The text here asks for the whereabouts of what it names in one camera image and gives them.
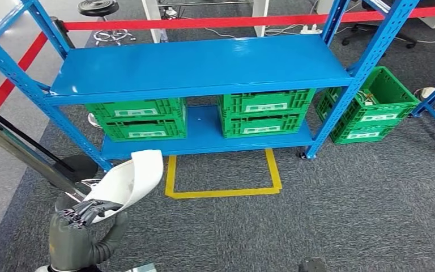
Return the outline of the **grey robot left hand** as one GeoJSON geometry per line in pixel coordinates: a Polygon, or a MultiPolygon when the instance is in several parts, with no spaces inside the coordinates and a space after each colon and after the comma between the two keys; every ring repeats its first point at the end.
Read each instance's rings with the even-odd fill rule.
{"type": "Polygon", "coordinates": [[[98,264],[110,259],[129,226],[122,204],[89,199],[53,214],[49,226],[50,266],[48,271],[99,271],[98,264]],[[117,212],[114,224],[96,242],[88,227],[97,216],[117,212]]]}

